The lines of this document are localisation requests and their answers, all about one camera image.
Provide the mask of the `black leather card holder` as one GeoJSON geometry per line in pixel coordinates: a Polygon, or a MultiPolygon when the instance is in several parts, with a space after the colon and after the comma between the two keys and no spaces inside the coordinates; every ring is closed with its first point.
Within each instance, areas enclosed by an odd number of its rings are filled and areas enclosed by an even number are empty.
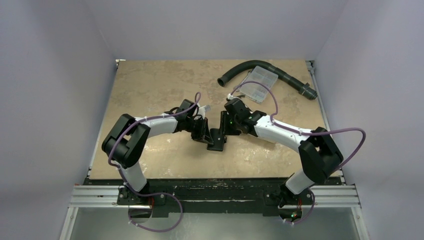
{"type": "Polygon", "coordinates": [[[218,128],[211,128],[210,135],[212,143],[207,145],[208,151],[222,152],[224,150],[225,143],[227,142],[227,137],[222,134],[221,130],[218,128]]]}

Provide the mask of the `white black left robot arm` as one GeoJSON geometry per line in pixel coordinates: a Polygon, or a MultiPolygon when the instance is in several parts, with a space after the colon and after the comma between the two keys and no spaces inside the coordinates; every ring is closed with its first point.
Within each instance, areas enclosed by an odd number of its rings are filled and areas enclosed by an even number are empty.
{"type": "Polygon", "coordinates": [[[121,115],[101,144],[108,163],[116,167],[124,184],[131,189],[129,197],[138,205],[149,199],[149,183],[141,170],[139,159],[149,138],[186,131],[192,140],[212,144],[206,113],[209,105],[200,106],[184,99],[179,107],[151,117],[121,115]]]}

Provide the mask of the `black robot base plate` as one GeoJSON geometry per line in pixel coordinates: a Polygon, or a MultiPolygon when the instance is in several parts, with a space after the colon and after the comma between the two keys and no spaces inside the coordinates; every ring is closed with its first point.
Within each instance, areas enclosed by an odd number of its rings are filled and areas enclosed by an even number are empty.
{"type": "Polygon", "coordinates": [[[284,177],[265,178],[189,178],[150,179],[148,194],[137,195],[119,179],[91,180],[84,185],[93,189],[117,187],[112,194],[115,206],[146,207],[155,218],[170,213],[261,214],[264,217],[300,218],[301,208],[311,205],[312,194],[282,192],[284,177]]]}

